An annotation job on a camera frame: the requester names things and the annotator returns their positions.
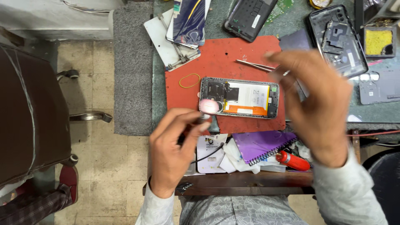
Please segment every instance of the gray phone back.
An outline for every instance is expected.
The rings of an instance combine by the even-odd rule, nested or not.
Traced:
[[[360,75],[360,98],[362,104],[400,101],[400,68]]]

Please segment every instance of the red repair mat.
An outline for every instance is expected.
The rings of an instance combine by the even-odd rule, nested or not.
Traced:
[[[252,43],[241,38],[206,40],[200,48],[201,56],[172,72],[165,72],[167,107],[192,108],[198,110],[200,82],[190,88],[179,86],[179,80],[191,73],[203,77],[230,78],[275,82],[268,73],[256,68],[239,64],[236,59],[277,67],[275,63],[266,63],[263,55],[267,51],[279,52],[279,41],[275,36],[259,36]],[[190,75],[181,81],[182,86],[191,86],[198,81],[196,75]],[[285,129],[285,108],[283,91],[280,88],[278,116],[275,119],[257,119],[247,117],[217,116],[222,134],[271,131]]]

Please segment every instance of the circuit board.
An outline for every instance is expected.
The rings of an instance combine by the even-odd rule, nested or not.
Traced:
[[[272,23],[278,16],[287,12],[293,6],[294,0],[278,0],[265,25]]]

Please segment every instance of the orange battery tab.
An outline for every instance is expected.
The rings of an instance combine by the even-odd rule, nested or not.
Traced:
[[[241,106],[241,105],[230,105],[228,110],[224,110],[224,113],[240,113],[266,116],[267,110],[260,106]]]

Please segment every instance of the pink brush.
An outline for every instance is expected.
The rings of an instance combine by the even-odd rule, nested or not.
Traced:
[[[219,111],[218,102],[211,100],[211,99],[203,99],[200,101],[199,109],[200,112],[206,114],[215,114]]]

